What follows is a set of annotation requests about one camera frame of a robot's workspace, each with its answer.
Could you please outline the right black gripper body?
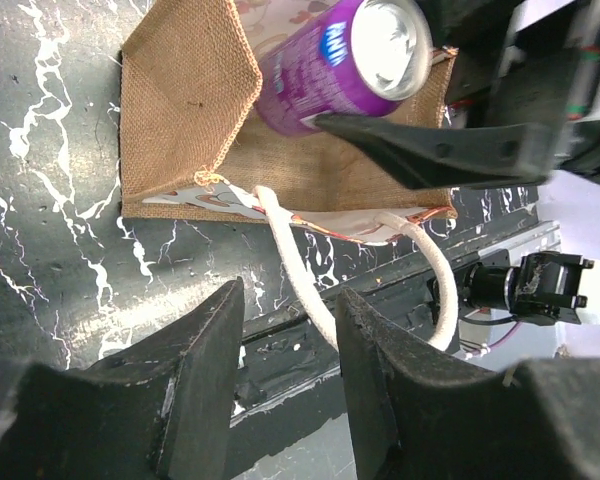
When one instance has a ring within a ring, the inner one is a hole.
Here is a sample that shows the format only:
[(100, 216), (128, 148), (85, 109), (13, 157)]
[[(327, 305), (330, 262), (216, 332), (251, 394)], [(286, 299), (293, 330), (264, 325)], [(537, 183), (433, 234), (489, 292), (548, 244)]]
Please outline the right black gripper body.
[(550, 128), (553, 169), (600, 180), (600, 1), (425, 1), (438, 47), (457, 49), (447, 99), (462, 129)]

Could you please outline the purple Fanta can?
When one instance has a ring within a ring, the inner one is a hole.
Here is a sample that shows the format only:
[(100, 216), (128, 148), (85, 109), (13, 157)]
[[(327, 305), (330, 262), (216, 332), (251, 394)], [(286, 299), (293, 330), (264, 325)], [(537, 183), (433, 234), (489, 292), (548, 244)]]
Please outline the purple Fanta can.
[(316, 132), (319, 114), (383, 117), (426, 83), (433, 45), (414, 1), (340, 1), (259, 62), (260, 119), (278, 133)]

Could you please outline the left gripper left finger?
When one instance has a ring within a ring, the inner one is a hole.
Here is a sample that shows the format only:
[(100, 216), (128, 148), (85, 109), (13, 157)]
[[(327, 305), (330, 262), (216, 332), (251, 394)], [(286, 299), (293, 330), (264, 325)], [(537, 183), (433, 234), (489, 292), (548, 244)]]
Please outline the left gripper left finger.
[(91, 367), (0, 358), (0, 479), (218, 479), (244, 320), (241, 279)]

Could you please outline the burlap canvas tote bag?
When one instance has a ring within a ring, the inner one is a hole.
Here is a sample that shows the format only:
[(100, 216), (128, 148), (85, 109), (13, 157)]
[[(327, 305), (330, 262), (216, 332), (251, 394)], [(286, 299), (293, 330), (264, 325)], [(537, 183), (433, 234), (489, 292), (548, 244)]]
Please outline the burlap canvas tote bag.
[(357, 244), (411, 238), (441, 284), (430, 344), (446, 349), (458, 323), (449, 262), (422, 229), (455, 218), (446, 189), (403, 187), (331, 135), (285, 137), (254, 104), (257, 62), (296, 27), (287, 1), (158, 1), (122, 48), (120, 155), (126, 217), (267, 222), (296, 296), (321, 335), (333, 315), (303, 266), (292, 231)]

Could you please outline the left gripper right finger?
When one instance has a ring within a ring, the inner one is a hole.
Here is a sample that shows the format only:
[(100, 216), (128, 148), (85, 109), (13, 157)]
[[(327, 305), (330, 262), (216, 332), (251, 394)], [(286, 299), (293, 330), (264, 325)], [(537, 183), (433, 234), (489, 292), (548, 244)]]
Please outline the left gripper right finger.
[(359, 478), (600, 479), (600, 358), (492, 372), (348, 289), (336, 327)]

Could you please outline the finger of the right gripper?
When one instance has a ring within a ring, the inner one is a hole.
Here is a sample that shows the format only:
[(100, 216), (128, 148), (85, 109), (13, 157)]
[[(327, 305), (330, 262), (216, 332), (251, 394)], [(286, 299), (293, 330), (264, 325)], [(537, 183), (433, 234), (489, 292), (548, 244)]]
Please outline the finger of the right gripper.
[(410, 190), (538, 185), (553, 169), (552, 132), (540, 124), (442, 129), (320, 114), (315, 125), (357, 148)]

